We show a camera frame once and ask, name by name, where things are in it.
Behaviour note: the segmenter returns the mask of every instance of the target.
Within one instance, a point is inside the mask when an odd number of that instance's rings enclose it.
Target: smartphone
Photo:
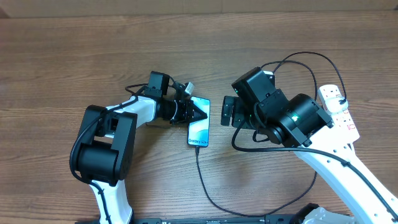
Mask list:
[[[209,145],[210,100],[195,96],[191,97],[191,100],[207,114],[207,118],[189,124],[188,145],[207,147]]]

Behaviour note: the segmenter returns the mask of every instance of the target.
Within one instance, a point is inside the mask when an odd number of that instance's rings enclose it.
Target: wooden surface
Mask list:
[[[393,10],[398,0],[0,0],[11,18]]]
[[[127,100],[124,87],[147,82],[151,70],[191,81],[194,95],[211,100],[210,145],[200,162],[214,201],[256,214],[300,195],[313,170],[292,153],[235,151],[234,129],[220,125],[220,113],[235,79],[301,50],[337,64],[361,134],[356,153],[398,195],[397,12],[0,20],[0,223],[98,217],[91,189],[68,166],[84,110]],[[338,84],[324,59],[294,59],[313,68],[319,85]],[[313,95],[311,75],[301,67],[284,65],[276,79],[288,98]],[[207,201],[186,135],[186,128],[137,130],[126,179],[136,217],[232,217]],[[253,146],[251,132],[243,131],[238,144]],[[280,213],[309,202],[349,212],[318,178],[308,195]]]

